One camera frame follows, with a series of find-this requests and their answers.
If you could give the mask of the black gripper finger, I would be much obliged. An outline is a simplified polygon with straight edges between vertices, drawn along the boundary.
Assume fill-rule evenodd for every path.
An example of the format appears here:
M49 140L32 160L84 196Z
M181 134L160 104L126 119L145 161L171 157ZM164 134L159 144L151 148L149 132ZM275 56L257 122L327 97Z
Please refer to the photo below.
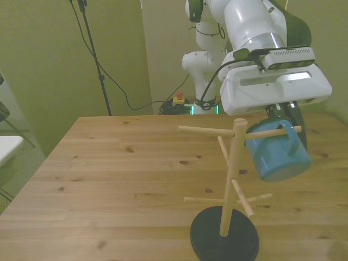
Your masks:
M301 126L302 131L298 133L298 136L305 149L308 149L305 122L298 103L296 101L286 102L283 103L283 107L286 116L291 119L293 125Z
M284 117L284 108L281 104L268 105L265 110L269 119L278 119Z

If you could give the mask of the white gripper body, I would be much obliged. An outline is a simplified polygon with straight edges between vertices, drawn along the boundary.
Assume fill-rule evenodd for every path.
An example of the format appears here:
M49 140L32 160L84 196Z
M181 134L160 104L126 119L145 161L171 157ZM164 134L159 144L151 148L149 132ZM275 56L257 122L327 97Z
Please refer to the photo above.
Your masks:
M224 111L239 115L287 102L314 104L332 94L332 87L316 66L261 71L256 65L234 68L223 80L220 96Z

